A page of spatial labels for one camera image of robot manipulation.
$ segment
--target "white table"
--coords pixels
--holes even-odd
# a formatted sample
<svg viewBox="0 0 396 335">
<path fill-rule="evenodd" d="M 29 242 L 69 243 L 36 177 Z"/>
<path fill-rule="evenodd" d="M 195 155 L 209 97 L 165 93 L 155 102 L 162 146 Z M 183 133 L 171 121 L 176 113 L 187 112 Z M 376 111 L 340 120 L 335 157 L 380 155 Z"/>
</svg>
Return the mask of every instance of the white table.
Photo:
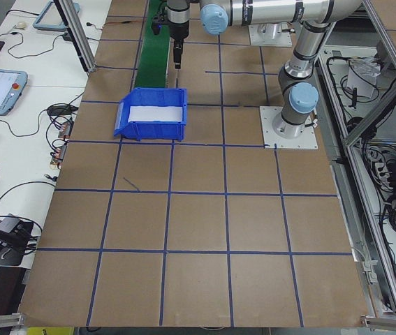
<svg viewBox="0 0 396 335">
<path fill-rule="evenodd" d="M 101 31 L 86 26 L 86 22 L 101 27 L 105 22 L 111 0 L 75 0 L 81 6 L 80 20 L 85 33 L 90 38 L 99 39 Z M 39 13 L 47 0 L 17 0 L 12 9 Z M 16 55 L 36 54 L 50 49 L 55 32 L 38 31 L 31 24 L 34 16 L 10 12 L 0 26 L 0 34 L 10 31 L 14 24 L 25 21 L 28 27 L 20 31 L 24 35 L 24 44 L 12 50 Z M 38 114 L 54 103 L 68 103 L 84 91 L 87 75 L 72 43 L 59 38 L 53 51 L 38 57 L 14 59 L 7 49 L 20 41 L 19 35 L 2 36 L 6 44 L 0 53 L 0 68 L 8 70 L 23 70 L 29 80 L 22 96 L 11 112 L 0 117 L 7 121 L 18 134 L 32 133 L 38 125 Z M 93 53 L 98 45 L 90 41 Z M 74 102 L 79 105 L 80 99 Z M 7 125 L 0 123 L 0 196 L 14 185 L 26 181 L 50 181 L 43 175 L 57 175 L 58 170 L 50 168 L 50 151 L 45 139 L 45 131 L 50 120 L 46 113 L 41 116 L 41 129 L 31 137 L 13 137 Z M 51 128 L 49 138 L 55 139 L 58 131 Z M 31 218 L 43 226 L 53 187 L 45 184 L 29 184 L 16 188 L 0 202 L 0 215 L 8 213 Z M 34 228 L 34 235 L 39 235 Z M 33 255 L 25 256 L 21 267 L 31 268 Z"/>
</svg>

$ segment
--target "blue plastic bin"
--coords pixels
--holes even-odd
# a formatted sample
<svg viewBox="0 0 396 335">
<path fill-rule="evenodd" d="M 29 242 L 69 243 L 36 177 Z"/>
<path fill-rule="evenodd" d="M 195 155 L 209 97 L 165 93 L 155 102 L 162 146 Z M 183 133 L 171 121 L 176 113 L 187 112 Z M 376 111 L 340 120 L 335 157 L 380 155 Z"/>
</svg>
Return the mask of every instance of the blue plastic bin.
<svg viewBox="0 0 396 335">
<path fill-rule="evenodd" d="M 119 104 L 114 136 L 142 139 L 183 140 L 186 125 L 186 89 L 150 89 L 138 87 Z M 181 107 L 180 121 L 129 121 L 131 107 Z"/>
</svg>

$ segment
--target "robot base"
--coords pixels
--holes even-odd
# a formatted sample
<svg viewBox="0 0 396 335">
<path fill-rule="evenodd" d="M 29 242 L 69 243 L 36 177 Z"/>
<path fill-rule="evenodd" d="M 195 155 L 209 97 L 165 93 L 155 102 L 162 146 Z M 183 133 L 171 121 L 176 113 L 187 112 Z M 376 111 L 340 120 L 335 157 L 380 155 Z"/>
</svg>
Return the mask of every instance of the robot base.
<svg viewBox="0 0 396 335">
<path fill-rule="evenodd" d="M 312 127 L 304 128 L 303 133 L 297 137 L 289 140 L 278 135 L 273 129 L 272 122 L 274 118 L 281 113 L 283 107 L 277 106 L 261 106 L 261 127 L 263 128 L 263 141 L 266 148 L 274 149 L 318 149 L 316 134 Z"/>
<path fill-rule="evenodd" d="M 278 23 L 281 25 L 281 29 L 287 30 L 288 25 L 286 23 Z M 260 46 L 272 46 L 272 47 L 292 47 L 293 42 L 291 35 L 288 32 L 279 32 L 276 34 L 270 33 L 268 30 L 266 33 L 259 32 L 259 28 L 265 26 L 265 24 L 252 24 L 249 26 L 249 36 L 251 39 L 251 45 Z"/>
</svg>

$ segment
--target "green conveyor belt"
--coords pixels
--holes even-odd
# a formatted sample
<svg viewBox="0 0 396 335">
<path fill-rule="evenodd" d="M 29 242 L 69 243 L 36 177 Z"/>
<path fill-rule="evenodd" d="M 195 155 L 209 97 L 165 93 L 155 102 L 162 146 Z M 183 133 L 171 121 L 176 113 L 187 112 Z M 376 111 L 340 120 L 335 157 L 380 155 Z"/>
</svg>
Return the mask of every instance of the green conveyor belt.
<svg viewBox="0 0 396 335">
<path fill-rule="evenodd" d="M 142 52 L 140 53 L 135 87 L 167 87 L 168 53 L 170 34 L 164 26 L 157 36 L 151 29 L 151 21 L 159 8 L 160 0 L 150 0 L 145 24 Z"/>
</svg>

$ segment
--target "blue joint cap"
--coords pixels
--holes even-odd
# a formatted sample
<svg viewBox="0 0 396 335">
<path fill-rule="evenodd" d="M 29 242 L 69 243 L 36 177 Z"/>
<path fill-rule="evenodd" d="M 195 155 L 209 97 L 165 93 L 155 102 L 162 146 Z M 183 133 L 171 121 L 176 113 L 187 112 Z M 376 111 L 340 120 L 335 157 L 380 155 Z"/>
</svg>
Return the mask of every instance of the blue joint cap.
<svg viewBox="0 0 396 335">
<path fill-rule="evenodd" d="M 316 108 L 318 102 L 317 89 L 307 82 L 294 85 L 289 94 L 289 103 L 300 114 L 308 114 Z"/>
<path fill-rule="evenodd" d="M 228 26 L 228 16 L 224 8 L 211 4 L 200 10 L 200 21 L 204 30 L 210 35 L 223 33 Z"/>
</svg>

